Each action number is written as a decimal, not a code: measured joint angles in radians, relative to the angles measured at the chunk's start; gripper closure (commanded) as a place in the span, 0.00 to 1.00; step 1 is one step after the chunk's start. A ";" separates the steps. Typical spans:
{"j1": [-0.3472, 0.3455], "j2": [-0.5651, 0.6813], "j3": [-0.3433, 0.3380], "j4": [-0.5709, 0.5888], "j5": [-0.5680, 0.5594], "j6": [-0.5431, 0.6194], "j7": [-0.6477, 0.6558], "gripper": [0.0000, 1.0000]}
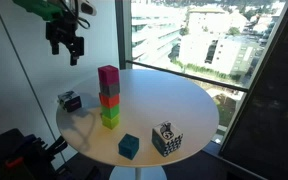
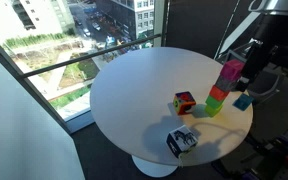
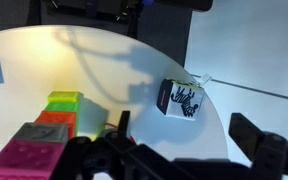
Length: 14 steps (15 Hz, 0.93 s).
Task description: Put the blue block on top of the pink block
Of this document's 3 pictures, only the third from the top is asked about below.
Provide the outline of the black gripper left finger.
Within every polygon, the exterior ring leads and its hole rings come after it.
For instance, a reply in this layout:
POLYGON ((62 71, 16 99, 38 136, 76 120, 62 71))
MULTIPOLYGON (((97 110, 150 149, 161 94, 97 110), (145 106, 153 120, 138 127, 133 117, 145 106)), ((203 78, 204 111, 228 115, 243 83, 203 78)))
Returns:
POLYGON ((197 180, 184 168, 168 161, 147 145, 127 136, 130 112, 123 111, 118 128, 92 141, 70 139, 52 172, 52 180, 93 180, 105 173, 113 180, 197 180))

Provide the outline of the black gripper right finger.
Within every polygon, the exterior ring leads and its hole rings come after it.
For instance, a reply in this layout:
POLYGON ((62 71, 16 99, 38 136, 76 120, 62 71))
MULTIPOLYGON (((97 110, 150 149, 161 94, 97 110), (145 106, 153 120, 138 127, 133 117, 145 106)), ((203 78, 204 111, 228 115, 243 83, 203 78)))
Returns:
POLYGON ((241 113, 232 113, 229 136, 252 162, 247 180, 282 180, 288 175, 288 140, 260 130, 241 113))

